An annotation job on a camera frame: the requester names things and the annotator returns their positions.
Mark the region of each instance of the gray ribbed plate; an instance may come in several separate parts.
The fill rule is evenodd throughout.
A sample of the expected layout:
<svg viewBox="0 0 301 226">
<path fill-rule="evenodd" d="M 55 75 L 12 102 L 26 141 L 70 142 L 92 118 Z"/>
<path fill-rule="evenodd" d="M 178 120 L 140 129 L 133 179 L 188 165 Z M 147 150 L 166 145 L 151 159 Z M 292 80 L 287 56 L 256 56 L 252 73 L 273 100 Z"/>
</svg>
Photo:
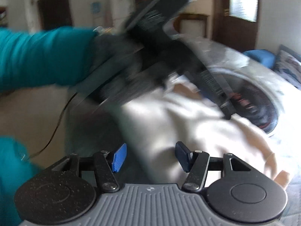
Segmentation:
<svg viewBox="0 0 301 226">
<path fill-rule="evenodd" d="M 103 194 L 84 216 L 63 226 L 233 226 L 217 216 L 197 194 L 181 191 L 176 184 L 126 184 Z M 270 226 L 281 226 L 272 221 Z M 36 226 L 24 221 L 21 226 Z"/>
</svg>

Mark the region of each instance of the wooden frame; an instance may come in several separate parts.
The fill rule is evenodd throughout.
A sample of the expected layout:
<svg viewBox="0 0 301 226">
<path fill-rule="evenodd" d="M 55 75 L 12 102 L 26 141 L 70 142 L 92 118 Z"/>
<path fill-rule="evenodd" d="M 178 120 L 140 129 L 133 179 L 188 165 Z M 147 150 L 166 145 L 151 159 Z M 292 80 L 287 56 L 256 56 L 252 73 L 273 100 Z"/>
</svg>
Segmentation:
<svg viewBox="0 0 301 226">
<path fill-rule="evenodd" d="M 209 15 L 201 14 L 201 13 L 180 13 L 179 16 L 175 19 L 173 26 L 177 32 L 181 33 L 182 20 L 204 21 L 205 22 L 204 37 L 207 38 L 208 17 Z"/>
</svg>

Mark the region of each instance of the dark doorway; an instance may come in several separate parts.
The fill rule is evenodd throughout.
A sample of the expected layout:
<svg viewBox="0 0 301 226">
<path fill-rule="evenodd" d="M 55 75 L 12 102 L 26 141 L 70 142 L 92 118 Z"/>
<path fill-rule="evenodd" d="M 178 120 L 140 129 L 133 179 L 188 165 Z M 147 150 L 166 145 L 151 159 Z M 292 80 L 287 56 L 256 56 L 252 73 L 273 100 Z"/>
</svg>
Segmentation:
<svg viewBox="0 0 301 226">
<path fill-rule="evenodd" d="M 259 0 L 215 0 L 212 39 L 240 52 L 253 50 L 258 7 Z"/>
<path fill-rule="evenodd" d="M 69 0 L 39 0 L 38 7 L 43 30 L 73 25 Z"/>
</svg>

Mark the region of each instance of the doorframe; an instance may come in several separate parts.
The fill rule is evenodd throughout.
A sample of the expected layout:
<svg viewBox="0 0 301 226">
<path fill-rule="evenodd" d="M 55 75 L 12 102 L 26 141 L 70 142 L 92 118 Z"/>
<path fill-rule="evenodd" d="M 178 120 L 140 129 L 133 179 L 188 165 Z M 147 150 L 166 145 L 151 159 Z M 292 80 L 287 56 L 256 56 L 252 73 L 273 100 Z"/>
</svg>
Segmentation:
<svg viewBox="0 0 301 226">
<path fill-rule="evenodd" d="M 257 4 L 257 35 L 256 35 L 256 42 L 258 38 L 258 29 L 259 29 L 259 21 L 260 21 L 260 9 L 261 9 L 261 0 L 258 0 Z M 222 17 L 224 16 L 224 9 L 223 9 L 223 0 L 213 0 L 213 23 L 212 23 L 212 40 L 216 40 L 219 36 L 219 29 L 220 24 L 222 23 Z"/>
</svg>

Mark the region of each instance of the black cable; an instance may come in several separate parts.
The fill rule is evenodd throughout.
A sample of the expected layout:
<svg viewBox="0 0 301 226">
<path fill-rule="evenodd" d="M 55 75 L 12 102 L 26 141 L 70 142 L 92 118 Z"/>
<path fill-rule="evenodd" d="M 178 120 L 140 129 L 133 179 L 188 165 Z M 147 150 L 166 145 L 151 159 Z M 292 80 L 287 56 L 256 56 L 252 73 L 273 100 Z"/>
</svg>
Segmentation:
<svg viewBox="0 0 301 226">
<path fill-rule="evenodd" d="M 60 114 L 60 117 L 58 118 L 57 126 L 56 126 L 56 128 L 55 128 L 55 130 L 54 130 L 54 132 L 53 132 L 53 134 L 52 134 L 52 136 L 51 136 L 49 142 L 46 144 L 46 146 L 45 146 L 43 149 L 41 149 L 40 151 L 38 151 L 38 152 L 36 152 L 36 153 L 30 155 L 30 156 L 29 156 L 29 159 L 35 158 L 36 156 L 38 156 L 39 154 L 41 154 L 41 153 L 48 147 L 48 145 L 51 143 L 53 137 L 55 136 L 56 131 L 58 130 L 58 127 L 59 127 L 60 124 L 61 124 L 61 121 L 62 121 L 62 118 L 63 118 L 63 116 L 64 116 L 65 110 L 67 109 L 68 105 L 69 105 L 70 102 L 74 99 L 74 97 L 75 97 L 76 95 L 77 95 L 77 93 L 73 94 L 73 96 L 68 100 L 68 102 L 66 103 L 65 107 L 63 108 L 63 110 L 62 110 L 62 112 L 61 112 L 61 114 Z"/>
</svg>

